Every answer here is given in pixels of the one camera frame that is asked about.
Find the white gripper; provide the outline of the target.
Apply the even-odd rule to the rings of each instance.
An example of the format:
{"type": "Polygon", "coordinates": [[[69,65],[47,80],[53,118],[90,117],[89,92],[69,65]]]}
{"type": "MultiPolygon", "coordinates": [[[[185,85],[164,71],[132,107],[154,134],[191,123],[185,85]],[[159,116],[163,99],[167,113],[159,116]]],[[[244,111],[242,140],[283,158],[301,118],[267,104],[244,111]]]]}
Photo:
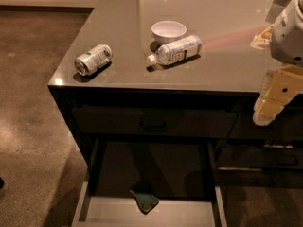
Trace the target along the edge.
{"type": "Polygon", "coordinates": [[[278,15],[274,25],[266,27],[250,43],[254,49],[271,47],[271,55],[283,64],[268,70],[262,80],[254,105],[253,121],[267,126],[303,92],[303,0],[291,0],[278,15]]]}

